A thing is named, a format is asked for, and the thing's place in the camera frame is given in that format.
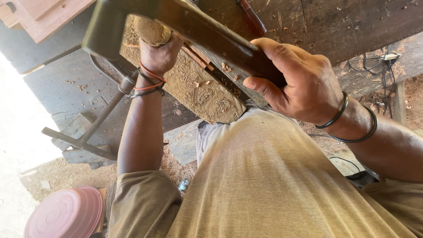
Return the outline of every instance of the beige t-shirt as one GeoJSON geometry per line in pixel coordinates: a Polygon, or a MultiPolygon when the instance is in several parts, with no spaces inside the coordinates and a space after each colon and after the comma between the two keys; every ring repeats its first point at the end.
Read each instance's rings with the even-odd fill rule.
{"type": "Polygon", "coordinates": [[[109,238],[423,238],[423,184],[387,180],[360,190],[272,111],[213,133],[183,202],[162,171],[119,177],[109,238]]]}

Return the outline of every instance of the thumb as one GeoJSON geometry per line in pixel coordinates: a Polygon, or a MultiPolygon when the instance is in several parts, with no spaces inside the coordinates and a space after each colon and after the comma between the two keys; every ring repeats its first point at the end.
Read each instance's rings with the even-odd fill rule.
{"type": "Polygon", "coordinates": [[[248,77],[243,82],[244,86],[252,89],[258,93],[279,112],[283,112],[286,105],[286,96],[284,93],[272,82],[261,77],[248,77]]]}

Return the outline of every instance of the person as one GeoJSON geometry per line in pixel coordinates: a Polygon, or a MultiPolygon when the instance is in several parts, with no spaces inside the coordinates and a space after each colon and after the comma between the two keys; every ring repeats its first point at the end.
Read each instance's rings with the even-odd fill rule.
{"type": "MultiPolygon", "coordinates": [[[[183,42],[175,32],[161,47],[141,42],[147,70],[140,72],[160,84],[150,73],[162,78],[183,42]]],[[[236,122],[198,137],[202,160],[183,200],[159,170],[161,92],[132,99],[108,237],[423,237],[423,138],[384,116],[375,123],[372,113],[349,97],[324,131],[343,140],[371,134],[346,144],[385,178],[357,188],[292,120],[323,126],[339,114],[345,96],[330,61],[267,38],[252,43],[288,85],[279,89],[264,78],[244,80],[271,108],[246,101],[248,109],[236,122]]],[[[138,77],[137,88],[151,85],[138,77]]]]}

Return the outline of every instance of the concrete floor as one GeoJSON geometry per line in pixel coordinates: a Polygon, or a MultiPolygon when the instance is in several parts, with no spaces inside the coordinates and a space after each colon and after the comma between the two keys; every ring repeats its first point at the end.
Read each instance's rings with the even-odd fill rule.
{"type": "Polygon", "coordinates": [[[22,76],[0,54],[1,238],[23,237],[26,221],[38,204],[20,182],[22,173],[61,157],[50,138],[40,133],[45,126],[57,130],[22,76]]]}

